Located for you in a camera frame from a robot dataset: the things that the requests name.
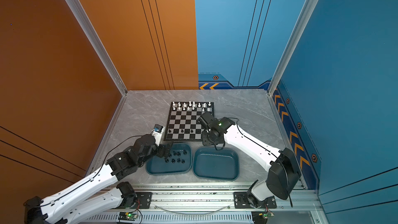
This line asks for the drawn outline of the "teal tray with white pieces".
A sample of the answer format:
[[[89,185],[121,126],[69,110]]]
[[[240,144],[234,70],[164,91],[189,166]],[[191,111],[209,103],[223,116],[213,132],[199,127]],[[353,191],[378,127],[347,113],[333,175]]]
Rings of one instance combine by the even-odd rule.
[[[239,156],[231,149],[199,148],[193,158],[193,173],[200,178],[234,181],[239,177]]]

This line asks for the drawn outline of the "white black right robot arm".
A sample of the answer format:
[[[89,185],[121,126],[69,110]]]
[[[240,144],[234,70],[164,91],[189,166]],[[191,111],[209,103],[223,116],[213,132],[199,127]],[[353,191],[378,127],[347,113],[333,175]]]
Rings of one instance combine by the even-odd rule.
[[[292,190],[302,176],[291,149],[280,150],[267,145],[244,131],[238,121],[227,117],[217,119],[210,112],[203,113],[198,123],[204,129],[201,134],[204,146],[232,145],[254,159],[267,172],[266,179],[256,180],[248,189],[249,204],[259,208],[270,197],[290,199]]]

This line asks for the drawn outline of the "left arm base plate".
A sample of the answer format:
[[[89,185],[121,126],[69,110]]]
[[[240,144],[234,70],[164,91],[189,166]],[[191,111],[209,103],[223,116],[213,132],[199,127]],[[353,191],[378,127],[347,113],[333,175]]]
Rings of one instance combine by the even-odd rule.
[[[143,191],[137,193],[137,199],[131,206],[120,205],[116,207],[116,209],[150,209],[150,205],[152,202],[153,193],[149,191]]]

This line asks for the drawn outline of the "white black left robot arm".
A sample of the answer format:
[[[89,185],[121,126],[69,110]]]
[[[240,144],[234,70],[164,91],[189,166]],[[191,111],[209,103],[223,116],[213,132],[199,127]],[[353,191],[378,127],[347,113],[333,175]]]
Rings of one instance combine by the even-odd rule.
[[[75,224],[115,207],[137,207],[139,200],[125,177],[154,156],[168,158],[172,144],[161,144],[160,133],[137,136],[134,145],[115,154],[92,174],[46,198],[24,203],[26,224]]]

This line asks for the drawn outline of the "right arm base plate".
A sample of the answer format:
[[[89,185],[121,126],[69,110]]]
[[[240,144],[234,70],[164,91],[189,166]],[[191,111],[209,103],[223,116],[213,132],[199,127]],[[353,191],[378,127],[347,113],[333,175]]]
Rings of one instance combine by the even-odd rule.
[[[268,197],[265,200],[258,200],[247,192],[234,192],[234,206],[237,209],[244,208],[263,208],[275,209],[277,208],[276,200],[274,197]]]

